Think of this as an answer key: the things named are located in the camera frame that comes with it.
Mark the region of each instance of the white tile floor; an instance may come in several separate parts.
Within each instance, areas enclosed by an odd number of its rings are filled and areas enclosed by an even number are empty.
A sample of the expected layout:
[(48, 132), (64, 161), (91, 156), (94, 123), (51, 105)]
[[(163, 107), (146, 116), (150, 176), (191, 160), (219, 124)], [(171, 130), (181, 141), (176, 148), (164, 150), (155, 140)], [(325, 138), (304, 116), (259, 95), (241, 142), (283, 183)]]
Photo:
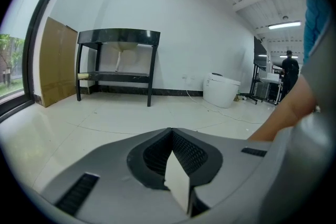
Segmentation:
[(246, 139), (274, 110), (268, 103), (234, 102), (220, 109), (203, 98), (94, 93), (38, 104), (0, 124), (0, 145), (14, 174), (40, 192), (60, 171), (96, 147), (166, 127)]

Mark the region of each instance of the blue shirt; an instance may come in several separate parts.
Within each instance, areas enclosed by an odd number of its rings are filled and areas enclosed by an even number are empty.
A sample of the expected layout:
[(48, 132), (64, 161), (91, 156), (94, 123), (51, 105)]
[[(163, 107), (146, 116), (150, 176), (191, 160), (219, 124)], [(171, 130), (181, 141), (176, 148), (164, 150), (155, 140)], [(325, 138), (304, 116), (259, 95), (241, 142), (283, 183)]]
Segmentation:
[(303, 36), (303, 63), (309, 58), (309, 52), (321, 34), (332, 13), (328, 0), (307, 0), (306, 25)]

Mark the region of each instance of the black metal stand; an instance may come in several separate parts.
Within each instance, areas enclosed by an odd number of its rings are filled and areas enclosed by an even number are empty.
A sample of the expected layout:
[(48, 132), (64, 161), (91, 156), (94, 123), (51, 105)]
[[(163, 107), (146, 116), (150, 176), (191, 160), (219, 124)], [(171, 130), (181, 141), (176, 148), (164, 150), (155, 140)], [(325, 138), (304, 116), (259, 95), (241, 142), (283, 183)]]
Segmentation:
[[(154, 65), (157, 47), (159, 45), (160, 33), (140, 29), (97, 29), (80, 32), (78, 36), (78, 52), (76, 61), (76, 94), (77, 100), (80, 96), (80, 80), (93, 80), (98, 86), (98, 81), (117, 81), (148, 83), (147, 106), (151, 106)], [(150, 45), (152, 47), (152, 57), (149, 74), (129, 73), (129, 72), (108, 72), (99, 71), (101, 46), (106, 42), (137, 42), (139, 44)], [(80, 60), (83, 46), (97, 51), (95, 71), (85, 72), (85, 76), (78, 78), (80, 74)]]
[(251, 87), (250, 87), (250, 92), (249, 93), (241, 93), (240, 95), (245, 96), (247, 98), (250, 98), (251, 100), (255, 101), (255, 104), (257, 104), (258, 100), (257, 97), (254, 96), (254, 87), (256, 85), (256, 82), (259, 82), (259, 80), (257, 79), (258, 77), (258, 69), (259, 67), (254, 64), (254, 68), (253, 68), (253, 77), (252, 77), (252, 82), (251, 82)]

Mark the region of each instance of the black slot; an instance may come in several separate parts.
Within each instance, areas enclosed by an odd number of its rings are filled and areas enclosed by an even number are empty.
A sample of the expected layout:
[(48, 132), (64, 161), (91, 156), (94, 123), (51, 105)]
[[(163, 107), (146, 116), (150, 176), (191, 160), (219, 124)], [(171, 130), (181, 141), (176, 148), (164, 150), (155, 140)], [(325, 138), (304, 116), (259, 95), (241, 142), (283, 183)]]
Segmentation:
[(89, 196), (98, 179), (99, 177), (95, 175), (82, 175), (55, 206), (65, 213), (74, 216)]
[(191, 213), (190, 216), (192, 218), (209, 210), (209, 206), (207, 206), (197, 197), (194, 189), (192, 189), (190, 192), (189, 210)]
[(262, 150), (257, 150), (255, 148), (250, 148), (250, 147), (244, 147), (241, 152), (250, 154), (250, 155), (255, 155), (259, 157), (265, 157), (267, 151), (262, 151)]

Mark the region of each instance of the ceiling light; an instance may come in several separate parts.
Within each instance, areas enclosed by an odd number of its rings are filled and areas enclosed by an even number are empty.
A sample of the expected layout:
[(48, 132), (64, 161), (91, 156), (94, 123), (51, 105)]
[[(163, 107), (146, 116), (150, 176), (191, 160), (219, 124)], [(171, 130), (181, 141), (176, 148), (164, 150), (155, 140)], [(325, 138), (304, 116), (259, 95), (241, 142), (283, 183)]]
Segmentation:
[(286, 55), (280, 55), (280, 58), (287, 58)]
[(277, 28), (284, 28), (284, 27), (292, 27), (292, 26), (300, 26), (301, 22), (290, 22), (290, 23), (281, 23), (281, 24), (276, 24), (276, 25), (269, 25), (268, 28), (270, 30), (272, 29), (277, 29)]

